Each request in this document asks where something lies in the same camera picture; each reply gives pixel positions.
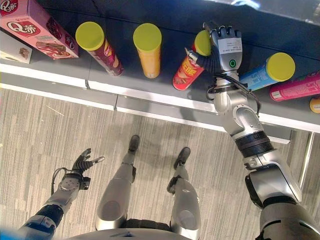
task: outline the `red chip can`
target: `red chip can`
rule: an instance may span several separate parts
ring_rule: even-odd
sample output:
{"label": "red chip can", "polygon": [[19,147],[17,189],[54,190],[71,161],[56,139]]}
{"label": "red chip can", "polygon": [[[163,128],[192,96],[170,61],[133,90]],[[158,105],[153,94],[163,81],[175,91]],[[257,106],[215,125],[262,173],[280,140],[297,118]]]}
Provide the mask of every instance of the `red chip can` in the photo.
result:
{"label": "red chip can", "polygon": [[[203,56],[211,54],[209,34],[206,30],[202,30],[196,35],[192,50]],[[186,90],[203,71],[203,67],[200,67],[190,57],[186,56],[175,73],[172,84],[177,90]]]}
{"label": "red chip can", "polygon": [[75,40],[111,76],[119,76],[123,72],[124,68],[99,24],[92,21],[82,23],[75,32]]}

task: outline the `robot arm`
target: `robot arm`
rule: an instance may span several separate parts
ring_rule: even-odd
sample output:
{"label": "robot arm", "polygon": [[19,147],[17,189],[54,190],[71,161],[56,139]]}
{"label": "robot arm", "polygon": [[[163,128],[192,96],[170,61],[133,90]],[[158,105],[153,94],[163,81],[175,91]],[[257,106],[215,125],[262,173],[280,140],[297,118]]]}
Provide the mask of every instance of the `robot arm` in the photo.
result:
{"label": "robot arm", "polygon": [[[51,184],[51,197],[18,230],[19,234],[25,239],[49,240],[53,237],[63,216],[68,212],[72,202],[77,198],[79,190],[87,190],[89,188],[91,179],[83,176],[84,171],[105,159],[102,156],[92,161],[86,161],[90,158],[90,153],[90,148],[85,150],[73,164],[72,170],[62,167],[54,172]],[[54,192],[54,181],[60,170],[64,170],[65,174],[57,190]]]}
{"label": "robot arm", "polygon": [[[259,121],[260,103],[239,81],[242,61],[241,33],[232,27],[214,28],[209,22],[211,56],[192,50],[187,55],[216,77],[211,88],[213,103],[224,129],[242,153],[250,173],[245,183],[251,200],[262,208],[257,240],[320,239],[320,232],[308,212],[300,206],[302,193],[287,163],[274,149]],[[257,113],[248,105],[248,95],[257,101]]]}

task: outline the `label on robot hand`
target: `label on robot hand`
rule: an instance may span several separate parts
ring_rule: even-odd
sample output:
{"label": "label on robot hand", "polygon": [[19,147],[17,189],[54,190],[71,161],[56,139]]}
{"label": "label on robot hand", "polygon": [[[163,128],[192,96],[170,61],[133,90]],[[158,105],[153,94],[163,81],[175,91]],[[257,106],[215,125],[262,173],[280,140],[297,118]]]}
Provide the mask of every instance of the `label on robot hand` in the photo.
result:
{"label": "label on robot hand", "polygon": [[242,52],[242,41],[239,37],[218,39],[219,53],[232,54]]}

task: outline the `black wire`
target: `black wire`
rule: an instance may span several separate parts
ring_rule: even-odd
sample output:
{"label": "black wire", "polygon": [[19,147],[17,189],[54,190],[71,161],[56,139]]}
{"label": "black wire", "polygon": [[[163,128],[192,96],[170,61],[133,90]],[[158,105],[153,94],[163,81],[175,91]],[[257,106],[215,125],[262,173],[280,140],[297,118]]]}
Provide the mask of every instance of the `black wire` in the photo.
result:
{"label": "black wire", "polygon": [[245,92],[245,94],[247,94],[248,96],[251,96],[255,102],[256,102],[256,114],[259,117],[259,112],[261,109],[261,103],[259,101],[259,99],[257,98],[257,96],[251,91],[251,89],[248,89],[246,86],[244,86],[241,82],[235,80],[233,77],[228,76],[226,74],[222,74],[222,73],[215,73],[213,75],[216,78],[221,78],[221,79],[225,79],[229,82],[231,82],[232,84],[234,84],[238,89],[242,90],[243,92]]}
{"label": "black wire", "polygon": [[65,167],[60,167],[60,168],[54,170],[53,175],[52,175],[52,180],[51,180],[51,195],[54,194],[54,192],[55,192],[55,188],[54,188],[55,180],[56,180],[56,177],[57,177],[58,173],[59,173],[61,170],[64,170],[64,175],[67,174],[67,171],[68,171],[68,172],[71,172],[71,171],[72,171],[72,170],[69,170],[69,169],[67,169],[67,168],[65,168]]}
{"label": "black wire", "polygon": [[206,91],[206,93],[205,93],[205,96],[206,96],[206,98],[208,99],[208,100],[210,100],[210,101],[213,101],[215,98],[211,98],[211,97],[209,97],[209,92],[212,90],[212,89],[214,89],[216,86],[214,85],[214,86],[211,86],[211,87],[209,87],[209,89]]}

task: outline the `robot leg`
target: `robot leg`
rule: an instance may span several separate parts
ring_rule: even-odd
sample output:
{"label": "robot leg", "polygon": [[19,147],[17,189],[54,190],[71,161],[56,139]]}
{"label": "robot leg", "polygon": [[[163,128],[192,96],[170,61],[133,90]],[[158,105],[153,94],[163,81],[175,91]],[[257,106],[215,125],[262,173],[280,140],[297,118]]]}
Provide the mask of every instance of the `robot leg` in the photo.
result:
{"label": "robot leg", "polygon": [[133,165],[139,141],[139,136],[131,137],[128,152],[104,191],[95,217],[97,230],[117,229],[127,219],[131,184],[136,176]]}
{"label": "robot leg", "polygon": [[174,164],[175,173],[167,187],[167,191],[174,194],[170,226],[174,233],[198,240],[201,230],[199,199],[185,168],[189,155],[190,148],[183,148]]}

